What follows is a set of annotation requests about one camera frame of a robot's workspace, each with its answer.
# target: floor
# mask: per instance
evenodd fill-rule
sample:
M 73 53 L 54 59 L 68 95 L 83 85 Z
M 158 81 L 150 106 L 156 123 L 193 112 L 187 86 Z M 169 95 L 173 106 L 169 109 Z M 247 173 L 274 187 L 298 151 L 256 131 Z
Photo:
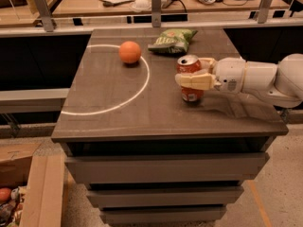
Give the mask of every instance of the floor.
M 289 133 L 269 147 L 271 158 L 253 181 L 243 184 L 244 193 L 227 213 L 214 222 L 177 222 L 116 225 L 116 227 L 291 227 L 303 226 L 303 124 L 288 124 Z M 49 137 L 0 139 L 3 144 L 36 143 L 37 155 L 64 154 Z M 66 174 L 62 227 L 109 227 L 99 210 L 86 199 L 84 185 L 75 184 Z

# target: soda can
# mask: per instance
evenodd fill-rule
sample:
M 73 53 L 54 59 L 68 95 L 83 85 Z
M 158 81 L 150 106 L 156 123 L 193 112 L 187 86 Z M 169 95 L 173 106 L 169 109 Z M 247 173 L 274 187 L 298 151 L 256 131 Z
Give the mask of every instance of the soda can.
M 178 59 L 177 72 L 181 74 L 191 74 L 202 69 L 199 58 L 194 55 L 186 55 Z M 203 94 L 203 90 L 191 89 L 181 86 L 181 94 L 184 101 L 194 102 L 199 100 Z

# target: snack bag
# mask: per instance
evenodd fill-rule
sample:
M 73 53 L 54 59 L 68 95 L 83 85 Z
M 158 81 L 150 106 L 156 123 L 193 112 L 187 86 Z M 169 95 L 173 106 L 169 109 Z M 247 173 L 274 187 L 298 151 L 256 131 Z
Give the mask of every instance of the snack bag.
M 187 53 L 189 42 L 196 33 L 197 30 L 188 28 L 171 28 L 162 32 L 148 48 L 155 53 Z

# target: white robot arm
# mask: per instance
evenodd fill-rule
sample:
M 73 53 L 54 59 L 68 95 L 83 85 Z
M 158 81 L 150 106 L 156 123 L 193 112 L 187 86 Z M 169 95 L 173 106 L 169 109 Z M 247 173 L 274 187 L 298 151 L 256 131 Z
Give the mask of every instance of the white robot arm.
M 303 101 L 303 54 L 290 55 L 279 64 L 225 58 L 200 73 L 177 74 L 176 81 L 184 87 L 246 93 L 276 106 L 293 108 Z

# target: gray tabletop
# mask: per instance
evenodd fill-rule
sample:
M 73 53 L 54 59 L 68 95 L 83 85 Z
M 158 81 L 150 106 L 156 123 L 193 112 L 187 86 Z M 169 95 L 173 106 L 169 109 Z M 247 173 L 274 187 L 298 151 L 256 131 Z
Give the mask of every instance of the gray tabletop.
M 186 103 L 174 80 L 180 56 L 153 54 L 164 28 L 95 30 L 64 103 L 55 142 L 242 137 L 286 134 L 272 105 L 253 96 L 207 91 Z M 238 57 L 222 29 L 198 28 L 188 54 L 220 60 Z M 142 57 L 126 66 L 118 56 L 125 41 Z

